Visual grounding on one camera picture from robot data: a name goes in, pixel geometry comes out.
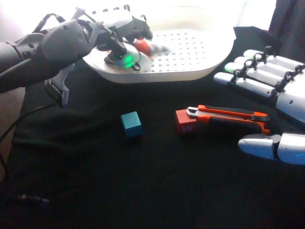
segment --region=black tablecloth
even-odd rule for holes
[[[213,83],[247,49],[277,45],[267,32],[235,28],[225,62],[195,81],[116,84],[76,64],[66,108],[29,116],[14,134],[7,197],[50,199],[45,212],[3,210],[12,228],[304,228],[304,167],[244,154],[234,136],[180,138],[176,110],[199,104],[269,113],[273,109]],[[21,113],[48,104],[43,83],[27,88]],[[137,111],[138,142],[120,115]],[[279,120],[285,131],[300,130]]]

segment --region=black curtain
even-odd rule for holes
[[[281,42],[279,55],[305,63],[305,0],[277,0],[269,31]]]

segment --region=teal wooden block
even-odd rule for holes
[[[142,124],[136,111],[121,115],[121,120],[126,137],[137,137],[142,135]]]

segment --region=orange and black utility knife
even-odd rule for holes
[[[195,132],[204,126],[224,133],[269,135],[272,126],[270,117],[264,113],[204,105],[176,111],[176,124],[180,134]]]

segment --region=white plastic tray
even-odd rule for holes
[[[195,80],[209,74],[230,53],[233,28],[215,20],[204,10],[192,7],[167,7],[146,12],[154,34],[153,42],[165,45],[169,53],[142,58],[141,70],[121,69],[104,62],[107,52],[93,49],[86,63],[107,80],[116,83],[143,83]]]

